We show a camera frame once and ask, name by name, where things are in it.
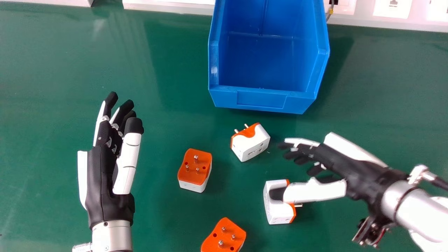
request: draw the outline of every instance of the blue storage container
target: blue storage container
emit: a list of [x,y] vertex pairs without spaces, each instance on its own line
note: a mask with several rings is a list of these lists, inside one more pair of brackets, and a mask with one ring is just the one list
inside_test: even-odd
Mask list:
[[330,56],[322,0],[216,0],[208,88],[216,107],[302,114]]

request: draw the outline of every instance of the robotic hand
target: robotic hand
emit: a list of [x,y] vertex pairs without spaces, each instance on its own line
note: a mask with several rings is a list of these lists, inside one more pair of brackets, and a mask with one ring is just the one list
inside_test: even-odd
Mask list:
[[[306,183],[284,182],[283,186],[269,187],[268,191],[265,187],[265,205],[266,199],[293,207],[343,196],[363,200],[370,215],[358,226],[354,242],[377,247],[385,232],[399,225],[406,228],[411,236],[415,234],[425,240],[426,245],[419,243],[421,248],[441,248],[443,244],[443,251],[447,251],[448,203],[444,202],[443,206],[437,200],[440,197],[431,198],[417,185],[424,179],[448,190],[448,183],[430,173],[426,166],[416,166],[411,175],[391,169],[377,157],[335,133],[329,133],[323,143],[286,138],[279,147],[288,149],[284,157],[298,165],[315,162],[307,171],[312,178]],[[340,178],[315,177],[324,170]]]
[[118,100],[111,92],[99,110],[93,148],[78,151],[79,199],[89,217],[92,242],[72,252],[131,252],[134,197],[130,194],[143,134],[142,121],[127,100],[111,117]]

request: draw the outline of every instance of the green tabletop surface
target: green tabletop surface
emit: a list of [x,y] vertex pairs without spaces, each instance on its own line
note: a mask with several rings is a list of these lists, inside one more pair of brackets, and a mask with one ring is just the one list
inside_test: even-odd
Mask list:
[[[68,252],[89,242],[79,202],[78,150],[91,148],[101,101],[133,99],[145,134],[132,193],[136,252],[199,252],[228,217],[247,232],[242,252],[374,251],[351,239],[364,202],[306,204],[294,223],[270,226],[266,180],[308,179],[282,158],[284,137],[322,141],[334,131],[391,167],[424,163],[448,178],[448,34],[330,26],[331,55],[304,115],[216,108],[207,90],[211,17],[0,3],[0,251]],[[241,163],[233,129],[260,122],[269,148]],[[211,152],[206,190],[179,188],[188,148]],[[447,196],[422,185],[431,194]],[[380,251],[417,252],[395,228]]]

